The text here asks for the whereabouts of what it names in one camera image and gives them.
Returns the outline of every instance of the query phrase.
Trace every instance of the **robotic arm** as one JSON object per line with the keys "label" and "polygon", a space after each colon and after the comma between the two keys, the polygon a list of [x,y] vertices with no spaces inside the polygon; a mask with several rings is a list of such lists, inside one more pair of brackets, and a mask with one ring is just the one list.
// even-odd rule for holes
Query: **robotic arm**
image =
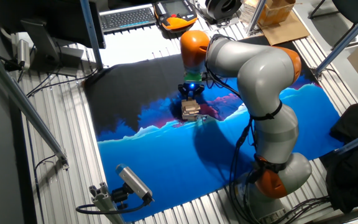
{"label": "robotic arm", "polygon": [[203,65],[222,77],[236,77],[239,94],[255,121],[257,143],[254,179],[269,198],[299,189],[311,175],[307,158],[292,153],[298,138],[294,111],[279,99],[301,72],[299,55],[280,47],[245,44],[198,30],[184,33],[181,52],[185,73],[201,73]]}

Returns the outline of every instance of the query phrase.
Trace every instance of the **black keyboard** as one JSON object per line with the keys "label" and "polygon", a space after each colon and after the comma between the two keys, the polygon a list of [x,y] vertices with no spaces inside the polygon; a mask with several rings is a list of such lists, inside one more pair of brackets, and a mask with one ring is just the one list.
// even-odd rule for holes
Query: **black keyboard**
{"label": "black keyboard", "polygon": [[142,27],[156,22],[151,8],[134,9],[100,16],[103,32]]}

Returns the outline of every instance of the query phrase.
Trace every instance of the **blue mat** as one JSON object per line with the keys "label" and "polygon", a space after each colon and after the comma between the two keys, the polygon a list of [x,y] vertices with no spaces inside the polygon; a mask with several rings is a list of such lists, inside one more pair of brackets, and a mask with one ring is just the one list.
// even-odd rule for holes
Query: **blue mat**
{"label": "blue mat", "polygon": [[[234,145],[249,120],[242,101],[224,88],[206,88],[197,98],[206,121],[184,122],[180,117],[183,83],[180,55],[119,65],[86,85],[109,189],[122,186],[115,173],[128,165],[153,191],[155,202],[123,214],[135,221],[188,202],[228,183]],[[236,88],[236,79],[227,81]],[[339,119],[325,92],[308,68],[280,94],[295,111],[300,135],[293,152],[316,159],[342,143],[329,136]],[[237,173],[250,169],[255,149],[241,147]],[[130,195],[129,207],[142,201]]]}

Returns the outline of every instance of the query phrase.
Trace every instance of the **desk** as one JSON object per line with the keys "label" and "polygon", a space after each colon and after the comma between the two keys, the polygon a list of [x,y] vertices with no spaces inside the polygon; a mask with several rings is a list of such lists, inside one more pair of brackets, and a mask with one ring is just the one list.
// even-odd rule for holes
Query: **desk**
{"label": "desk", "polygon": [[[238,23],[217,30],[207,26],[205,21],[200,18],[192,29],[207,30],[210,33],[217,32],[238,40],[246,37],[246,27],[247,24]],[[180,53],[177,36],[171,34],[171,39],[164,39],[156,26],[109,34],[105,36],[105,39],[108,47],[106,50],[102,50],[101,54],[104,64],[108,66]],[[296,40],[294,43],[309,67],[317,67],[325,58],[325,54],[312,36]],[[92,50],[86,49],[81,45],[71,45],[70,47],[86,50],[85,56],[89,56],[90,61],[94,60]],[[84,73],[84,71],[79,71],[78,76],[83,77]],[[33,75],[31,77],[25,75],[20,86],[25,93],[28,93],[45,77],[46,75],[44,74]],[[58,83],[71,79],[73,78],[55,78],[52,76],[50,77],[50,83]],[[349,91],[347,85],[342,82],[341,77],[334,72],[323,72],[321,86],[339,114],[342,114],[349,105],[358,102]],[[52,162],[47,162],[39,167],[37,177],[40,182],[40,203],[35,193],[34,172],[30,171],[39,223],[42,222],[40,204],[46,223],[109,223],[104,216],[88,216],[75,212],[76,206],[91,203],[88,187],[106,181],[91,122],[88,102],[86,101],[81,83],[71,82],[54,86],[52,89],[44,89],[30,100],[40,113],[42,119],[49,126],[52,134],[57,138],[59,144],[64,147],[70,163],[68,171],[54,167],[53,165],[56,163],[54,158],[51,159]],[[27,155],[29,157],[29,165],[32,167],[33,163],[36,164],[41,159],[51,156],[52,151],[41,140],[31,125],[27,127],[25,117],[23,117],[23,120]],[[32,159],[30,142],[32,143],[34,160]],[[309,198],[327,195],[325,187],[326,171],[322,163],[319,159],[315,159],[311,161],[311,165],[313,173],[307,183],[296,192],[282,199],[286,208],[291,208]],[[310,215],[299,219],[297,223],[308,222],[332,211],[333,209],[329,204],[326,204],[310,211]],[[136,223],[193,224],[229,222],[243,223],[239,221],[238,215],[234,214],[233,209],[228,204],[227,191],[220,189]]]}

